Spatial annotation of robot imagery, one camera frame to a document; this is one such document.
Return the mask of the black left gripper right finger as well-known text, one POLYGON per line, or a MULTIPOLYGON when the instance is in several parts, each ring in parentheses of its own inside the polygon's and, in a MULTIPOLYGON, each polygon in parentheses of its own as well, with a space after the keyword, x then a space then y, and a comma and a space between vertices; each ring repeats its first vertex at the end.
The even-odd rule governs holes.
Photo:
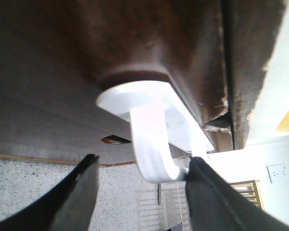
POLYGON ((289 226, 253 205, 202 158, 193 157, 186 176, 194 231, 289 231, 289 226))

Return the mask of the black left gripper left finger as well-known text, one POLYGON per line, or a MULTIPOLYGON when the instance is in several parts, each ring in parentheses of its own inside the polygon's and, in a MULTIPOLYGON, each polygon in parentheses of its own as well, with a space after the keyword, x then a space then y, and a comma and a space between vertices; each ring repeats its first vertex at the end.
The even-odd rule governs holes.
POLYGON ((99 157, 88 154, 56 186, 0 222, 0 231, 87 231, 93 215, 99 157))

